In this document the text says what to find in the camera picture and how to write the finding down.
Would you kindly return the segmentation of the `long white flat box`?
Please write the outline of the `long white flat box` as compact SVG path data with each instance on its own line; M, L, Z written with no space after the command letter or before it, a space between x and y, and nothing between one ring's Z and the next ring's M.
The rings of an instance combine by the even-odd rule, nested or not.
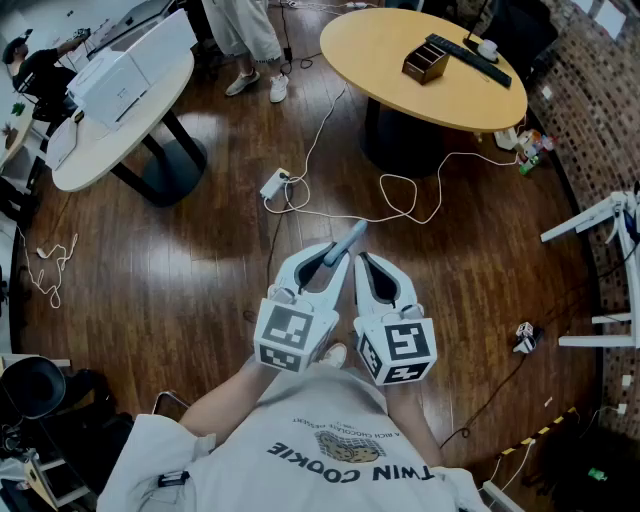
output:
M178 9L138 38L125 51L114 46L107 53L127 54L150 85L164 77L196 45L197 38L184 9Z

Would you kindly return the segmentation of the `wooden shelf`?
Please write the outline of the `wooden shelf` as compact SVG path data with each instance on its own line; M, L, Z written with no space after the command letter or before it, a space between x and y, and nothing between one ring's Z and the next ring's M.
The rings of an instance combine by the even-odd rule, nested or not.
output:
M64 458L55 458L48 462L43 462L36 450L30 449L26 453L24 463L25 478L29 487L49 505L54 512L60 512L64 506L76 502L90 494L90 489L80 480L71 483L71 490L57 495L48 473L64 468L71 470L71 467Z

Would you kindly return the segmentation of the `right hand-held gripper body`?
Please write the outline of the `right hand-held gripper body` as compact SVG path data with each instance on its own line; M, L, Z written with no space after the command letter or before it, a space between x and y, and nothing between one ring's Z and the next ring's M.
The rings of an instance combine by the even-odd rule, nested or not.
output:
M354 320L356 352L376 386L421 381L437 361L433 320L420 304Z

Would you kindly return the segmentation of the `person's left forearm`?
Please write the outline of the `person's left forearm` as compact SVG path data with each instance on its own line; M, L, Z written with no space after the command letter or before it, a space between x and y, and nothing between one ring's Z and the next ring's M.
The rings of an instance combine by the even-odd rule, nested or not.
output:
M278 374L275 368L248 361L189 407L179 424L197 437L214 435L216 442L223 444L251 414Z

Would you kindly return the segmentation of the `person's white printed shirt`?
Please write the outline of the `person's white printed shirt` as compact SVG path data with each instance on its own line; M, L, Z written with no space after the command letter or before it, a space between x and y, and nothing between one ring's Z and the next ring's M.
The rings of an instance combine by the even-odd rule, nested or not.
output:
M385 390L316 363L279 371L223 444L139 415L98 512L490 512L472 474L430 467Z

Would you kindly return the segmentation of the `large white box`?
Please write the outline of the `large white box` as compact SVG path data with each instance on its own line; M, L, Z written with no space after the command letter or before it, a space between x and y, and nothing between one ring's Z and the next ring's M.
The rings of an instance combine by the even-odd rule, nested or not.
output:
M67 85L67 93L86 117L117 130L126 112L149 83L126 52L105 49Z

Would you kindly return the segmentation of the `yellow-black striped bar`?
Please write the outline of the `yellow-black striped bar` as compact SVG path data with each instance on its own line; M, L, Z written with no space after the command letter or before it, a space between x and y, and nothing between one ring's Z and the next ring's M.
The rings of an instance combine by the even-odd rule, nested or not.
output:
M529 445L532 445L534 441L537 441L540 437L546 435L547 433L549 433L550 431L555 429L557 426L563 424L567 419L576 420L577 422L580 422L580 414L579 414L579 412L578 412L576 407L569 408L562 415L556 417L549 424L547 424L544 427L542 427L541 429L537 430L536 432L534 432L533 434L531 434L527 438L525 438L525 439L519 441L518 443L515 443L514 445L512 445L512 446L510 446L510 447L498 452L496 454L496 459L502 459L503 457L508 456L509 454L511 454L511 453L521 449L521 448L528 447Z

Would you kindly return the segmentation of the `black table pedestal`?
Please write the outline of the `black table pedestal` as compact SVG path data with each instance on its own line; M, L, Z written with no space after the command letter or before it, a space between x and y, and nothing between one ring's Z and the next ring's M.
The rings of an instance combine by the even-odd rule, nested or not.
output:
M436 171L445 157L443 128L367 100L360 146L381 172L421 178Z

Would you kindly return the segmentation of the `black keyboard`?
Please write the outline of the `black keyboard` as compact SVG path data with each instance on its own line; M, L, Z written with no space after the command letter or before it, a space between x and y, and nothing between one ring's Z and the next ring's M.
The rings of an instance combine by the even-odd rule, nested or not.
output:
M463 48L436 34L430 34L425 38L425 40L436 48L444 51L451 56L454 56L458 60L471 66L477 71L480 71L503 87L509 88L511 86L512 78L510 75L504 73L489 61L469 51L468 49Z

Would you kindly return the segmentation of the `spare white gripper device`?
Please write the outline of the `spare white gripper device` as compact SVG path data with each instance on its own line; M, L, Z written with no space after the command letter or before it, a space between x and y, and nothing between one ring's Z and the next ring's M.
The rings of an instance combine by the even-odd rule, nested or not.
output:
M530 354L543 338L544 330L535 327L529 322L519 325L516 330L516 343L512 348L513 353Z

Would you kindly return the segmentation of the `person's white shoe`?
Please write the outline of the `person's white shoe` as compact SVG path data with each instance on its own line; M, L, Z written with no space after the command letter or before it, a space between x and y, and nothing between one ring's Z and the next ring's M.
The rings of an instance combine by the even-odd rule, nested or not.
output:
M341 369L346 361L347 353L347 347L343 343L335 343L324 353L319 363Z

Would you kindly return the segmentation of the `white notebook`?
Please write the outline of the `white notebook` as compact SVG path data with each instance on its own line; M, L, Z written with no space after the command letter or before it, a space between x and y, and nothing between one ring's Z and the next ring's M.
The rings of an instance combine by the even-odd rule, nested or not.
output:
M52 171L57 170L76 147L77 129L78 124L68 118L50 136L45 163Z

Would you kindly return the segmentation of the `brown wooden organizer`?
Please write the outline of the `brown wooden organizer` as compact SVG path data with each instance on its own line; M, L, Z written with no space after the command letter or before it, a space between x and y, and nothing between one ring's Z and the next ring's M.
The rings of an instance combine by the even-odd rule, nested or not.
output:
M444 75L448 61L448 53L425 42L404 59L402 73L420 85L425 85Z

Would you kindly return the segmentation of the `black table leg frame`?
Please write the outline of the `black table leg frame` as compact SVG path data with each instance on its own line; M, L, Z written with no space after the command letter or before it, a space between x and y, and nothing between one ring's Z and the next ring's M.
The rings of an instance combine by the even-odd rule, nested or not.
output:
M198 185L207 165L206 150L202 143L192 138L176 115L168 110L161 119L174 139L159 144L151 134L141 140L151 152L141 176L123 163L118 163L111 173L158 207L174 205L188 196Z

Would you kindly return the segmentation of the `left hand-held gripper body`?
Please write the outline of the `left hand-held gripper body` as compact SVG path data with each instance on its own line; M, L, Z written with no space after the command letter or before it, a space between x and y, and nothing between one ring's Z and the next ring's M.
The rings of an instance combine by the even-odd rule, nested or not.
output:
M327 346L339 314L320 309L285 287L261 301L253 335L255 359L291 373L304 372Z

